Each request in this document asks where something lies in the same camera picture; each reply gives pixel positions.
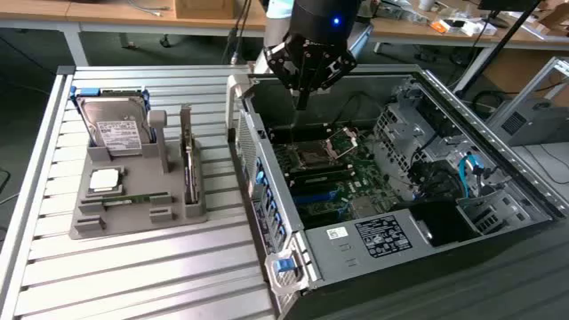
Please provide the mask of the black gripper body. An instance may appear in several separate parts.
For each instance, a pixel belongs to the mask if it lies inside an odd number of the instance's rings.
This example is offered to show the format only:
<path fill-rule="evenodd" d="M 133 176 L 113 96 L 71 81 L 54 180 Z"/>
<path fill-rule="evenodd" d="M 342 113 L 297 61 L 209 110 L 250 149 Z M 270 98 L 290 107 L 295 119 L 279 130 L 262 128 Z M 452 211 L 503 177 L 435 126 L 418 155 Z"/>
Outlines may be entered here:
<path fill-rule="evenodd" d="M 283 38 L 290 58 L 303 58 L 310 49 L 331 59 L 346 53 L 358 10 L 355 0 L 294 1 Z"/>

